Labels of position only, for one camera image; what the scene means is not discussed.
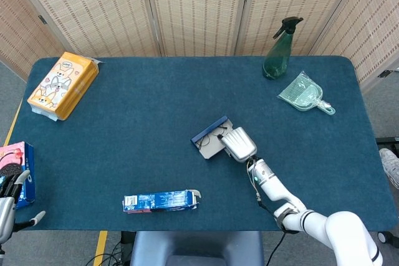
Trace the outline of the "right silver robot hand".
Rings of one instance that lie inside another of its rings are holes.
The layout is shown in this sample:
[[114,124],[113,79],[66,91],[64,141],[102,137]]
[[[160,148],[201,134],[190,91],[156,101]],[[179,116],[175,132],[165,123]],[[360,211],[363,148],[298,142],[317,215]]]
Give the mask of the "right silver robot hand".
[[243,127],[237,127],[226,135],[218,135],[218,140],[225,146],[228,154],[237,162],[243,163],[257,153],[255,142]]

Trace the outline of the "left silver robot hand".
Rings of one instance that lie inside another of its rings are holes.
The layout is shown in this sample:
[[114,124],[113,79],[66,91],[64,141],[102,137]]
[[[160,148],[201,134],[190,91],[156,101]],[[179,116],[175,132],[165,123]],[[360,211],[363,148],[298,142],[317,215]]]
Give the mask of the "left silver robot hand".
[[15,221],[17,202],[29,175],[30,171],[25,170],[19,175],[7,176],[1,184],[1,245],[6,243],[14,232],[36,226],[46,214],[45,211],[41,211],[28,221]]

